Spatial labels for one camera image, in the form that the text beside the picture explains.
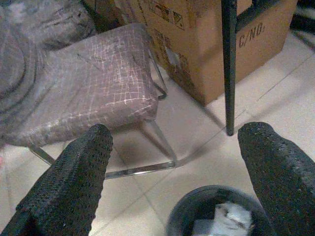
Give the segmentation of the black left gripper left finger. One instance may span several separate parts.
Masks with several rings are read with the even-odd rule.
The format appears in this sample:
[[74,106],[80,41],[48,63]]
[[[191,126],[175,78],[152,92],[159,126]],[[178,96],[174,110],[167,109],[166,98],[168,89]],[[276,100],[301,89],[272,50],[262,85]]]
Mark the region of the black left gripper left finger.
[[113,147],[96,124],[72,141],[16,206],[3,236],[87,236]]

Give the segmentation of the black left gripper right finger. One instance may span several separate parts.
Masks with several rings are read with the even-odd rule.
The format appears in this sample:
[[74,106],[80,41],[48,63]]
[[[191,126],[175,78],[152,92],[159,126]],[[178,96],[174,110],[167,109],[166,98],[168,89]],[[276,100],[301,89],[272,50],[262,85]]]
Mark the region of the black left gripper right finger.
[[315,234],[315,163],[265,122],[238,130],[253,189],[279,236]]

